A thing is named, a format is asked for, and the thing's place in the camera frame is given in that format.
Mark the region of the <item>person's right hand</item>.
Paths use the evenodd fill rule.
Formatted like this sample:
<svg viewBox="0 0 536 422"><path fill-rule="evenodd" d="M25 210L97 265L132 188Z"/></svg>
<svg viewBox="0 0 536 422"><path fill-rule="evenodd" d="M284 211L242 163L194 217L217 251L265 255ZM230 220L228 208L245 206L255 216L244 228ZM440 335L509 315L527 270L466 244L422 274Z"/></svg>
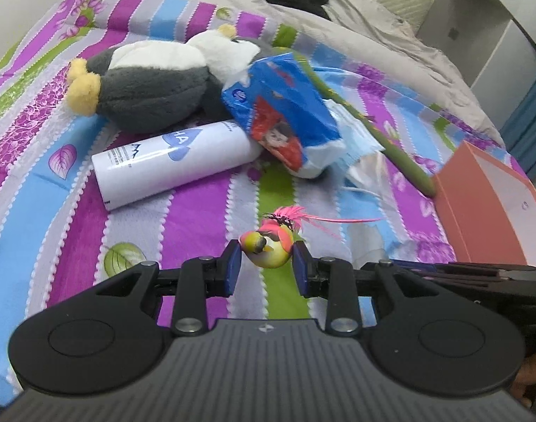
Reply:
<svg viewBox="0 0 536 422"><path fill-rule="evenodd" d="M525 397L528 386L536 385L536 353L525 359L510 387L510 394L525 407L530 408L531 400Z"/></svg>

